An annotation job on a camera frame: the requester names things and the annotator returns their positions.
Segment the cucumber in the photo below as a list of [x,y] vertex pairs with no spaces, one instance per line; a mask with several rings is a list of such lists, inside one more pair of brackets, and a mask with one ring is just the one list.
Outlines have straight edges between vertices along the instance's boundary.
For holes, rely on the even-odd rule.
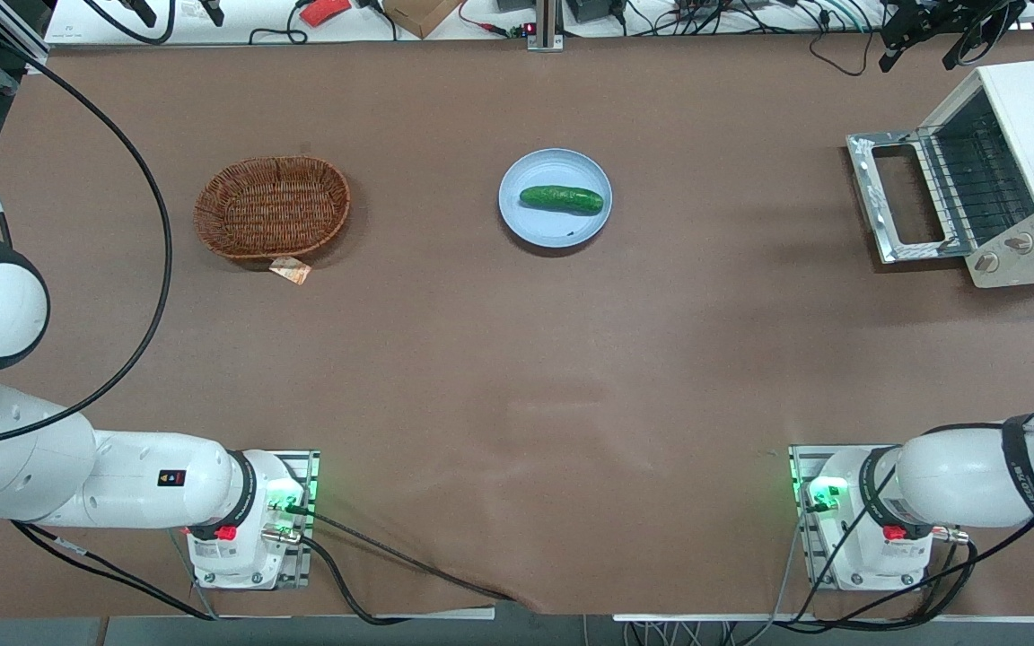
[[596,215],[604,208],[604,198],[587,188],[529,187],[520,192],[520,201],[530,208],[568,210]]

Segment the brown table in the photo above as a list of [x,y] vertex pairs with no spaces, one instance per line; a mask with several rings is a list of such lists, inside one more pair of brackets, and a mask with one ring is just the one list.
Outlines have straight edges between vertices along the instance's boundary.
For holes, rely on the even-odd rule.
[[[139,144],[177,239],[159,336],[91,421],[321,449],[322,510],[541,612],[766,613],[792,535],[789,444],[1034,410],[1034,286],[883,273],[850,185],[845,134],[918,123],[963,78],[940,66],[950,40],[862,79],[807,41],[55,53]],[[856,65],[861,45],[821,49]],[[1034,33],[990,61],[1022,58]],[[546,146],[615,185],[606,229],[562,257],[514,244],[496,213],[501,174]],[[298,153],[336,163],[356,204],[300,287],[210,254],[189,221],[219,168]],[[69,404],[147,322],[153,204],[118,142],[36,78],[5,124],[0,192],[54,302],[41,347],[0,380]],[[164,532],[65,535],[187,594]],[[334,552],[374,612],[484,602]],[[325,570],[311,578],[214,602],[341,612]],[[786,608],[805,589],[797,563]],[[0,521],[0,617],[165,610]],[[1034,534],[952,612],[1034,615]]]

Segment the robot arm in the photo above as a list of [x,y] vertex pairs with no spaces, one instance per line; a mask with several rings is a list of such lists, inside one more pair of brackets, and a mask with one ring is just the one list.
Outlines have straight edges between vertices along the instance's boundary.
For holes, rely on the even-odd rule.
[[1018,451],[1013,438],[1005,440],[1016,430],[990,426],[912,438],[895,450],[895,475],[881,501],[923,524],[1024,524],[1034,518],[1034,417],[1023,429]]
[[1034,414],[837,451],[804,498],[822,545],[842,546],[828,556],[838,588],[906,588],[923,577],[933,535],[966,541],[943,525],[1034,519]]
[[[41,275],[0,242],[0,369],[30,355],[49,319]],[[0,433],[64,409],[0,384]],[[199,576],[217,588],[275,586],[288,539],[278,527],[290,520],[279,507],[288,502],[303,503],[303,487],[264,451],[231,452],[179,433],[95,430],[82,413],[0,438],[0,519],[184,527]]]

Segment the brown wicker basket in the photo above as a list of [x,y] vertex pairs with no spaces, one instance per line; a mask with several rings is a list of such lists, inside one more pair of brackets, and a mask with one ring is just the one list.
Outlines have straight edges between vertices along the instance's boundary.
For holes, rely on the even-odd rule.
[[222,168],[193,205],[193,229],[212,252],[260,260],[312,252],[349,212],[349,185],[329,162],[253,158]]

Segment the blue plate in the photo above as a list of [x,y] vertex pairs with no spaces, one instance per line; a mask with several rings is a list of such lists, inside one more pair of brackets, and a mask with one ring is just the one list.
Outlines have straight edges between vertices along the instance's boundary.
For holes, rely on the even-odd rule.
[[[529,187],[587,188],[604,197],[604,208],[596,215],[575,215],[528,208],[521,204],[520,192]],[[497,191],[500,217],[522,241],[550,248],[582,244],[609,220],[612,210],[612,185],[595,160],[566,148],[546,148],[525,155],[512,164],[500,180]]]

